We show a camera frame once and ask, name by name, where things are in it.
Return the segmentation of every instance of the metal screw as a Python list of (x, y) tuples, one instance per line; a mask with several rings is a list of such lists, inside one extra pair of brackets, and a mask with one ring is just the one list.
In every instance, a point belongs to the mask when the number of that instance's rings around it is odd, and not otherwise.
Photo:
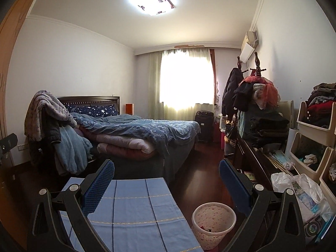
[(70, 190), (72, 191), (72, 192), (75, 192), (76, 190), (78, 190), (78, 185), (71, 185), (70, 186)]
[(264, 190), (263, 185), (260, 185), (260, 184), (256, 184), (256, 185), (254, 186), (254, 188), (255, 188), (256, 190), (258, 190), (258, 191), (263, 191), (263, 190)]
[(47, 190), (45, 188), (41, 189), (39, 194), (40, 195), (45, 195), (47, 193)]
[(289, 194), (289, 195), (293, 195), (294, 194), (294, 191), (292, 190), (292, 189), (287, 189), (286, 190), (286, 192), (287, 192), (287, 194)]

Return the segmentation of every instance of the wastebasket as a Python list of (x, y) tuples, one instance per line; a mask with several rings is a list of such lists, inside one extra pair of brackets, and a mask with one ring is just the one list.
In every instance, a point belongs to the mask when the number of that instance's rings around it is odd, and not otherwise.
[(192, 215), (192, 230), (203, 250), (214, 249), (236, 224), (236, 214), (223, 203), (204, 203)]

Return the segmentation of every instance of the black suitcase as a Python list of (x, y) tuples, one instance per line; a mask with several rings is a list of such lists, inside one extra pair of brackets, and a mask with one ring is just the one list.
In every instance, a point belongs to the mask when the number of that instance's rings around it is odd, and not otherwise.
[(198, 140), (211, 142), (213, 136), (214, 114), (209, 111), (198, 111), (195, 116), (195, 121), (201, 128), (201, 133), (198, 134)]

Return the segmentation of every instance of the ironing board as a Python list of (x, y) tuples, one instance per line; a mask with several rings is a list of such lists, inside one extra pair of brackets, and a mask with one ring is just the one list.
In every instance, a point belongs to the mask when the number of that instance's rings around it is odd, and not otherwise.
[[(82, 181), (72, 177), (63, 190)], [(67, 213), (60, 214), (74, 249), (84, 251)], [(111, 252), (203, 251), (163, 178), (112, 180), (88, 219)]]

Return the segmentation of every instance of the bed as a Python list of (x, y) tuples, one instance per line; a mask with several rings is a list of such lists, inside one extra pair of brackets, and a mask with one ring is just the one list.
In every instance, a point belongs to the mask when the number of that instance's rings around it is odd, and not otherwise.
[[(118, 114), (120, 114), (120, 97), (118, 96), (74, 96), (59, 97), (58, 99), (65, 106), (72, 105), (80, 108), (88, 106), (104, 107), (114, 105), (116, 111)], [(92, 141), (89, 138), (93, 145), (91, 153), (95, 156), (95, 159), (98, 162), (102, 162), (105, 159), (110, 159), (115, 164), (116, 171), (114, 179), (146, 179), (163, 177), (167, 184), (174, 180), (176, 172), (182, 166), (189, 153), (193, 149), (196, 139), (197, 135), (194, 135), (193, 137), (190, 137), (186, 143), (182, 143), (182, 145), (171, 142), (166, 143), (165, 152), (161, 150), (161, 152), (158, 152), (147, 160), (135, 161), (125, 157), (98, 152), (99, 143)]]

